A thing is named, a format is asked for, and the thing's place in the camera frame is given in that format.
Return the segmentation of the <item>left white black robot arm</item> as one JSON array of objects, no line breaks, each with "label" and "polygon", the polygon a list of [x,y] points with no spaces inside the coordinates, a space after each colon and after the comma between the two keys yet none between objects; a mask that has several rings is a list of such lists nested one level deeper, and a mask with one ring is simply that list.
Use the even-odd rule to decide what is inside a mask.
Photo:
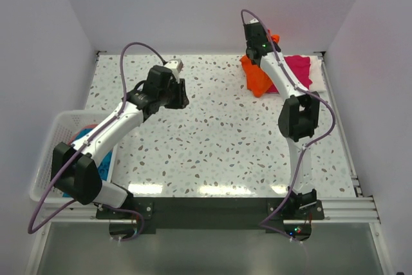
[{"label": "left white black robot arm", "polygon": [[188,105],[185,81],[180,77],[182,68],[181,60],[153,66],[146,80],[127,92],[116,109],[92,131],[71,144],[57,144],[51,163],[53,186],[82,205],[108,205],[118,218],[129,217],[133,212],[131,193],[101,179],[98,167],[131,130],[161,107],[183,109]]}]

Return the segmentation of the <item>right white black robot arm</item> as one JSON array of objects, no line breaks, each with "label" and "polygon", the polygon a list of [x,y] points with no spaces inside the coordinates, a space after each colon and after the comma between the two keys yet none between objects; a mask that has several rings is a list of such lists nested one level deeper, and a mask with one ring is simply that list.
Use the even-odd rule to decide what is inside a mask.
[{"label": "right white black robot arm", "polygon": [[277,123],[288,143],[291,167],[290,194],[285,205],[292,218],[300,219],[317,201],[311,151],[306,144],[318,127],[319,101],[306,93],[308,89],[299,82],[287,65],[280,47],[269,38],[257,19],[243,27],[247,57],[268,75],[283,99]]}]

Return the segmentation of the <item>orange t-shirt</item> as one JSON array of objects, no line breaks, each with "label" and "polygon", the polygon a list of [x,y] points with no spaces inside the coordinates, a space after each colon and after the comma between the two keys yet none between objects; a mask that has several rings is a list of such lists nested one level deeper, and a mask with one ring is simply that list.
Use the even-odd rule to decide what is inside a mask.
[{"label": "orange t-shirt", "polygon": [[269,76],[259,66],[252,64],[246,55],[241,57],[240,63],[245,73],[247,89],[255,97],[260,98],[266,93],[278,93]]}]

